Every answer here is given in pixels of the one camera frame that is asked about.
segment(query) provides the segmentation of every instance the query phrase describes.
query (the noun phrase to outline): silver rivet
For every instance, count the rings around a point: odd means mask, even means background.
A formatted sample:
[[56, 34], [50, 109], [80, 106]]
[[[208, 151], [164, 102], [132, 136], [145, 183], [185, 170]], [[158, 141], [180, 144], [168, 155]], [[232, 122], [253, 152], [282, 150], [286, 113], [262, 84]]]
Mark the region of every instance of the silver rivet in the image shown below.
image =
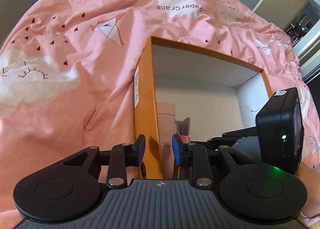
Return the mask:
[[108, 183], [112, 186], [120, 186], [124, 183], [124, 180], [121, 177], [110, 178]]
[[196, 183], [199, 186], [208, 186], [208, 185], [211, 185], [212, 181], [209, 178], [202, 177], [202, 178], [198, 178]]

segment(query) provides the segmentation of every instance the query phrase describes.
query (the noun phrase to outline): orange box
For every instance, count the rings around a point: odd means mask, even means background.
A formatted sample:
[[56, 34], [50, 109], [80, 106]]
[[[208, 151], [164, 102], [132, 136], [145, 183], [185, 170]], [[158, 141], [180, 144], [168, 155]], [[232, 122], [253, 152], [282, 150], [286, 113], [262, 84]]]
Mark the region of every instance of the orange box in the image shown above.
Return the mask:
[[257, 66], [203, 47], [151, 36], [134, 74], [135, 136], [146, 136], [148, 179], [163, 179], [156, 102], [175, 104], [176, 119], [191, 117], [191, 140], [255, 126], [272, 96]]

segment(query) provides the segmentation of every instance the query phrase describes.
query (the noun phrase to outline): barcode label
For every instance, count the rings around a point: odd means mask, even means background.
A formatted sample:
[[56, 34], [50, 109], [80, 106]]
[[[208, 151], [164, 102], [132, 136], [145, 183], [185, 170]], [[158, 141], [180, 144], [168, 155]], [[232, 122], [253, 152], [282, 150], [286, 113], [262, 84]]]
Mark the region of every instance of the barcode label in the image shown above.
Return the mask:
[[134, 73], [134, 107], [139, 103], [139, 66]]

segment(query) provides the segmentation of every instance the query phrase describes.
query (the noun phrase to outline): pink bedding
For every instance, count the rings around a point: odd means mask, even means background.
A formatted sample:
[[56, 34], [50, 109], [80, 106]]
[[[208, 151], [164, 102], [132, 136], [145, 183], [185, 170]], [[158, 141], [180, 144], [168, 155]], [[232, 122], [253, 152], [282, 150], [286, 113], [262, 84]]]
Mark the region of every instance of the pink bedding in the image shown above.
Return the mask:
[[238, 0], [39, 0], [0, 51], [1, 229], [21, 220], [12, 191], [24, 176], [134, 141], [133, 71], [151, 35], [257, 65], [273, 91], [296, 86], [303, 161], [319, 164], [319, 118], [289, 39]]

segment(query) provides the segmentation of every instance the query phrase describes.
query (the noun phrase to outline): pink blanket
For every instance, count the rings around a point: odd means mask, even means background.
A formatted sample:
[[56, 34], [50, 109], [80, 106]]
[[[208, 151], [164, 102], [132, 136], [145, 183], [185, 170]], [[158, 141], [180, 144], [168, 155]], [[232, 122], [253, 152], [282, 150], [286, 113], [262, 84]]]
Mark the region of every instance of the pink blanket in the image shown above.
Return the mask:
[[39, 0], [0, 51], [1, 229], [21, 220], [12, 191], [24, 176], [134, 141], [133, 71], [151, 35], [257, 65], [273, 91], [296, 86], [303, 161], [319, 164], [319, 118], [289, 39], [238, 0]]

